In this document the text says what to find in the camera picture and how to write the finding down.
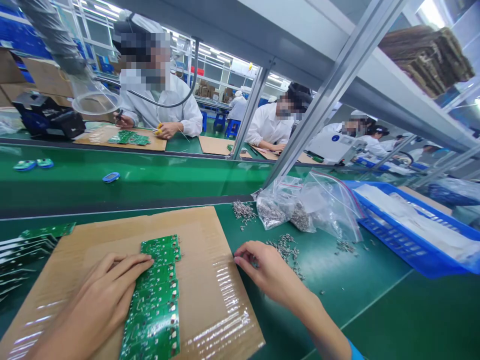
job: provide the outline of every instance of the white cloth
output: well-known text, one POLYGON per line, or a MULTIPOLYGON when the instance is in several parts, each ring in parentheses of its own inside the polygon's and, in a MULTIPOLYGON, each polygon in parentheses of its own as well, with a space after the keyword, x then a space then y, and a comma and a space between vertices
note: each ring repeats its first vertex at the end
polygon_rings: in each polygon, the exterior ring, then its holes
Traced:
POLYGON ((412 151, 409 151, 408 152, 410 154, 410 156, 412 157, 413 161, 414 162, 417 162, 420 157, 422 156, 422 154, 424 153, 424 149, 423 148, 419 148, 419 149, 415 149, 415 150, 412 150, 412 151))
POLYGON ((395 144, 397 143, 397 139, 393 140, 385 140, 380 143, 380 146, 385 150, 385 151, 393 151, 395 148, 395 144))
POLYGON ((247 111, 247 100, 241 95, 237 96, 231 101, 230 106, 231 110, 226 118, 242 121, 247 111))
POLYGON ((247 143, 258 146, 262 140, 271 144, 289 142, 294 118, 290 116, 280 120, 275 115, 276 111, 276 102, 262 105, 256 109, 246 135, 247 143))
MULTIPOLYGON (((189 87, 177 76, 170 74, 170 90, 162 91, 158 99, 160 104, 176 104, 190 92, 189 87)), ((143 96, 154 100, 150 91, 143 91, 143 96)), ((135 126, 138 126, 139 120, 143 120, 143 126, 155 129, 160 122, 180 122, 183 124, 183 133, 185 135, 196 137, 202 132, 202 113, 195 101, 193 95, 190 95, 187 101, 176 107, 161 107, 154 105, 142 98, 121 90, 120 96, 123 101, 121 108, 123 115, 133 119, 135 126)))
POLYGON ((389 153, 385 151, 385 149, 380 145, 380 141, 378 139, 371 137, 370 135, 363 135, 359 137, 360 140, 366 142, 365 150, 369 153, 379 157, 384 158, 389 153))

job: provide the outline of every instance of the sleeve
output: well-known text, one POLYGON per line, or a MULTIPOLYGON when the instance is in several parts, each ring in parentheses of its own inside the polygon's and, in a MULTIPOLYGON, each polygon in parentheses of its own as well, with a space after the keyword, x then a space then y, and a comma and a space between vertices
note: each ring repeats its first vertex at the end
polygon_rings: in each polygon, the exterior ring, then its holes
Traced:
POLYGON ((350 340, 348 340, 348 343, 350 344, 351 349, 351 360, 364 360, 363 355, 357 350, 350 340))
POLYGON ((128 116, 129 118, 133 119, 133 126, 137 127, 139 125, 139 120, 142 119, 142 115, 137 112, 130 96, 128 95, 126 90, 120 91, 120 98, 121 98, 121 109, 123 110, 123 114, 128 116))
POLYGON ((250 128, 245 137, 245 141, 249 144, 258 146, 260 142, 264 139, 260 136, 260 128, 262 127, 262 118, 263 118, 263 109, 262 106, 258 107, 253 114, 253 119, 250 123, 250 128))
POLYGON ((384 158, 386 157, 389 153, 385 151, 385 149, 380 145, 380 143, 377 143, 375 145, 367 146, 366 150, 372 153, 373 155, 379 157, 379 158, 384 158))
POLYGON ((180 122, 183 124, 183 133, 185 135, 194 138, 202 132, 202 113, 200 112, 199 105, 193 94, 190 95, 185 103, 183 103, 183 120, 180 122))

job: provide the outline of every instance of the aluminum frame pole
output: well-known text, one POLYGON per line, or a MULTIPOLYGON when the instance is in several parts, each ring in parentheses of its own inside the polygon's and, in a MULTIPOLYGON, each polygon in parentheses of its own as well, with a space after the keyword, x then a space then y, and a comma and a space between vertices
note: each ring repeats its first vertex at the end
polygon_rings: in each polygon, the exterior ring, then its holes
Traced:
POLYGON ((240 123, 240 129, 238 129, 238 134, 235 139, 235 144, 233 145, 233 150, 228 156, 228 159, 231 160, 241 160, 240 152, 242 151, 242 146, 244 145, 245 137, 249 131, 250 124, 254 118, 255 110, 259 106, 260 95, 262 94, 262 89, 264 88, 265 83, 267 82, 267 77, 269 76, 270 68, 260 67, 258 69, 258 74, 253 81, 250 95, 248 96, 248 102, 246 104, 246 111, 243 119, 240 123))
POLYGON ((377 162, 376 165, 372 168, 372 170, 377 170, 379 167, 381 167, 383 164, 385 164, 388 160, 390 160, 392 157, 397 155, 408 144, 410 144, 411 141, 415 140, 416 137, 417 137, 417 135, 415 135, 415 134, 407 137, 405 140, 403 140, 401 142, 400 145, 398 145, 396 148, 394 148, 392 151, 390 151, 387 156, 385 156, 381 161, 377 162))
POLYGON ((402 12, 407 0, 372 0, 360 22, 346 41, 330 75, 308 107, 283 153, 265 183, 265 189, 277 177, 286 175, 297 162, 308 141, 320 131, 335 104, 348 89, 357 73, 402 12))
POLYGON ((472 156, 475 156, 479 152, 480 152, 480 144, 478 144, 475 147, 472 147, 470 150, 464 152, 463 154, 460 154, 459 156, 452 159, 451 161, 447 161, 445 164, 440 166, 438 169, 436 169, 435 171, 431 172, 429 175, 425 176, 424 178, 422 178, 419 181, 417 181, 416 183, 414 183, 411 187, 416 189, 416 188, 419 188, 419 187, 429 183, 430 181, 435 179, 441 173, 444 173, 444 172, 450 170, 452 167, 454 167, 458 163, 461 163, 465 160, 470 159, 472 156))

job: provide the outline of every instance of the blue plastic crate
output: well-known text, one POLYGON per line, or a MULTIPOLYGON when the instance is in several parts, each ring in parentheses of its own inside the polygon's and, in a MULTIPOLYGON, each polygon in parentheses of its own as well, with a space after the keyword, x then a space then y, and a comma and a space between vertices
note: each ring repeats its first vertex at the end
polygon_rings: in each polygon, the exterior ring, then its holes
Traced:
MULTIPOLYGON (((413 207, 420 215, 459 232, 471 240, 480 241, 480 232, 477 230, 445 215, 393 185, 384 182, 360 181, 345 181, 345 184, 350 189, 369 184, 379 188, 385 194, 397 193, 409 203, 414 204, 413 207)), ((465 268, 461 263, 381 211, 363 196, 356 192, 354 194, 367 215, 367 218, 359 219, 358 222, 419 273, 431 279, 468 272, 480 274, 480 260, 474 264, 469 264, 468 269, 465 268)))
POLYGON ((451 206, 480 205, 480 201, 478 201, 477 199, 463 196, 459 193, 447 189, 446 187, 434 183, 428 186, 428 194, 433 200, 451 206))
MULTIPOLYGON (((356 160, 356 163, 357 164, 362 164, 362 165, 365 165, 367 168, 373 168, 375 165, 377 165, 376 163, 372 162, 372 161, 369 161, 363 157, 359 157, 357 158, 356 160)), ((383 164, 382 166, 380 166, 378 168, 378 170, 380 171, 388 171, 390 170, 390 167, 388 167, 387 165, 383 164)))

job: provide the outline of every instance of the cardboard box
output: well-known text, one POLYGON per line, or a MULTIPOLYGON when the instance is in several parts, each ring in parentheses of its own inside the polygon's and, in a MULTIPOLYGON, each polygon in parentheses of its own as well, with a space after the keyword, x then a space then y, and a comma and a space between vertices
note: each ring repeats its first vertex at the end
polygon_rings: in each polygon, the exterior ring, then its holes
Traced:
POLYGON ((25 77, 9 49, 0 47, 0 84, 24 83, 25 77))
MULTIPOLYGON (((74 100, 72 97, 65 97, 65 96, 59 96, 59 95, 51 95, 51 94, 47 94, 47 93, 44 93, 44 92, 41 92, 42 95, 45 95, 45 96, 48 96, 48 97, 51 97, 56 103, 57 105, 60 105, 60 106, 63 106, 63 107, 67 107, 67 108, 71 108, 72 107, 72 101, 74 100)), ((85 115, 85 114, 81 114, 81 117, 83 118, 83 120, 85 121, 101 121, 101 122, 109 122, 109 123, 115 123, 115 118, 114 118, 114 114, 111 112, 111 113, 107 113, 107 114, 103 114, 103 115, 85 115)))
POLYGON ((73 98, 74 93, 67 75, 53 60, 21 58, 40 93, 73 98))
MULTIPOLYGON (((249 359, 265 340, 213 206, 78 225, 63 236, 0 342, 0 359, 38 339, 105 254, 138 254, 177 234, 180 354, 175 360, 249 359)), ((118 360, 124 324, 91 357, 118 360)))
POLYGON ((11 107, 12 103, 10 102, 7 95, 5 95, 4 91, 0 88, 0 108, 4 107, 11 107))
POLYGON ((17 99, 20 94, 30 91, 38 91, 36 86, 30 82, 6 83, 0 85, 10 102, 17 99))

